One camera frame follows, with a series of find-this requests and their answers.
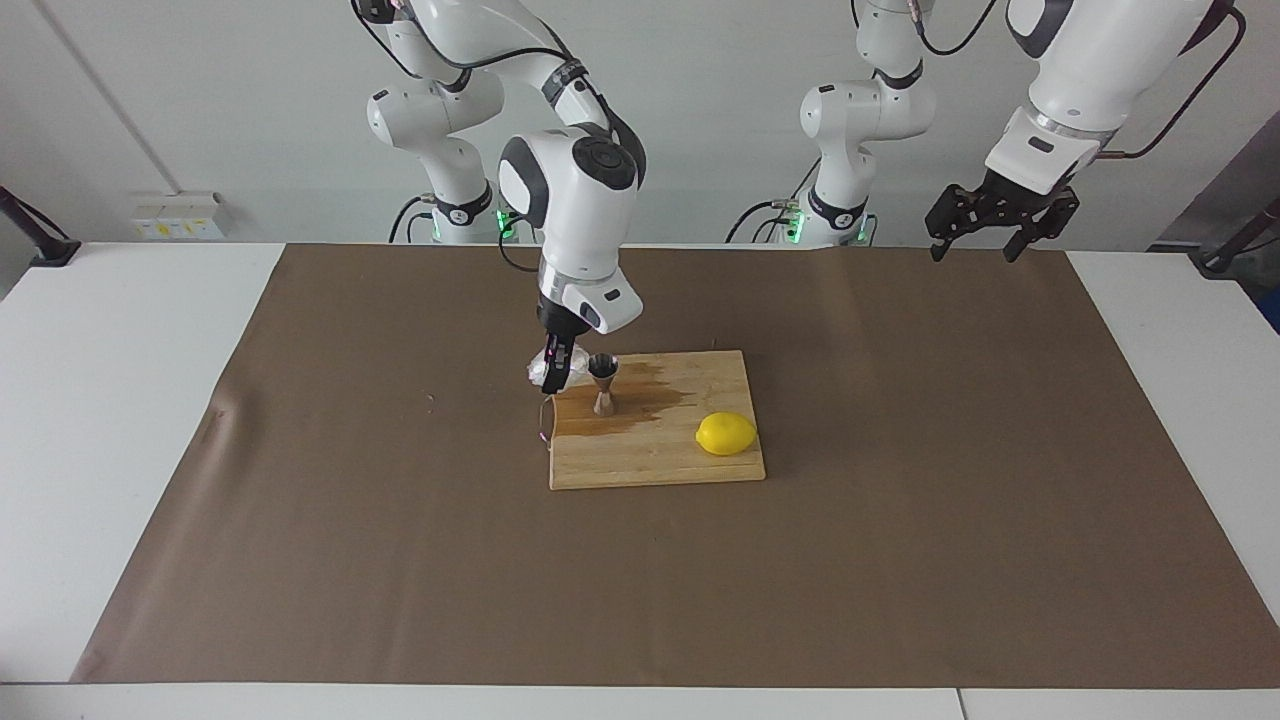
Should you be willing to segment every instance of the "black stand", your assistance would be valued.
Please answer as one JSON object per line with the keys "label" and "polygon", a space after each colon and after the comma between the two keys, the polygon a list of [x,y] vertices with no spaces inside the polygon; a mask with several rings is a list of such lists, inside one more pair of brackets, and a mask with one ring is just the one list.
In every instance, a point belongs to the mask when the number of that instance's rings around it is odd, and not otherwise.
{"label": "black stand", "polygon": [[40,251],[31,260],[32,268],[61,268],[72,261],[72,256],[79,250],[77,240],[59,240],[40,227],[26,210],[22,209],[17,197],[12,192],[0,187],[0,213],[4,213]]}
{"label": "black stand", "polygon": [[1204,270],[1213,274],[1222,274],[1231,268],[1231,261],[1242,250],[1249,246],[1267,228],[1280,222],[1280,197],[1275,199],[1266,210],[1258,213],[1247,225],[1240,228],[1231,240],[1213,252],[1201,256],[1192,256],[1192,260]]}

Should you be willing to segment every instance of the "metal jigger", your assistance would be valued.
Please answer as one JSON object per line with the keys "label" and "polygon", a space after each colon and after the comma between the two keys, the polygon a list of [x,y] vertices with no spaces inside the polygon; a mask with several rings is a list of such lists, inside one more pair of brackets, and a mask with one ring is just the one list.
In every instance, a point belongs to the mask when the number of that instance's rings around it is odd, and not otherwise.
{"label": "metal jigger", "polygon": [[613,378],[618,374],[618,359],[607,352],[593,355],[591,360],[586,364],[586,370],[591,373],[591,379],[595,380],[595,387],[600,391],[600,395],[595,396],[593,410],[600,418],[613,415],[613,393],[609,392],[609,387],[613,384]]}

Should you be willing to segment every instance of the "electrical outlet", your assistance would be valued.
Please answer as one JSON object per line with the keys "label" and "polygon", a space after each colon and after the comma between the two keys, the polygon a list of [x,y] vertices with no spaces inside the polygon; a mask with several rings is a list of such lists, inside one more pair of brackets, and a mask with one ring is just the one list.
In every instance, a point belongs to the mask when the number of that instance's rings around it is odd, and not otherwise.
{"label": "electrical outlet", "polygon": [[133,211],[133,229],[138,233],[142,240],[164,240],[160,234],[160,229],[156,223],[156,218],[160,217],[159,205],[140,205],[137,210]]}
{"label": "electrical outlet", "polygon": [[133,228],[145,240],[225,240],[228,217],[211,192],[137,195]]}

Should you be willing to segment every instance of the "wooden cutting board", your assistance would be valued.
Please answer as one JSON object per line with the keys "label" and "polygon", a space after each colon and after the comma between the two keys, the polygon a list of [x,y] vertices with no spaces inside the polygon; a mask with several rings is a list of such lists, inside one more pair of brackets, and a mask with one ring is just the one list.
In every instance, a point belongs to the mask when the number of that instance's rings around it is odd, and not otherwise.
{"label": "wooden cutting board", "polygon": [[593,411],[594,383],[556,396],[552,489],[764,479],[759,439],[731,457],[710,455],[694,439],[712,413],[755,424],[741,351],[622,355],[612,392],[609,418]]}

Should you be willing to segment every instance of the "brown stain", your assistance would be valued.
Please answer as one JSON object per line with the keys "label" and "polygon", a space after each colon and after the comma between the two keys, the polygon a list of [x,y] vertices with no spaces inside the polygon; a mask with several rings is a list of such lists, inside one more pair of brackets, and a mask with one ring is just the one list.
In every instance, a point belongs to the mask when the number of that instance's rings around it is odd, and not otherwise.
{"label": "brown stain", "polygon": [[623,360],[612,387],[617,413],[609,418],[596,416],[593,410],[599,393],[595,383],[575,386],[557,395],[554,437],[625,433],[657,420],[663,411],[680,406],[694,395],[662,382],[658,378],[662,368],[652,363]]}

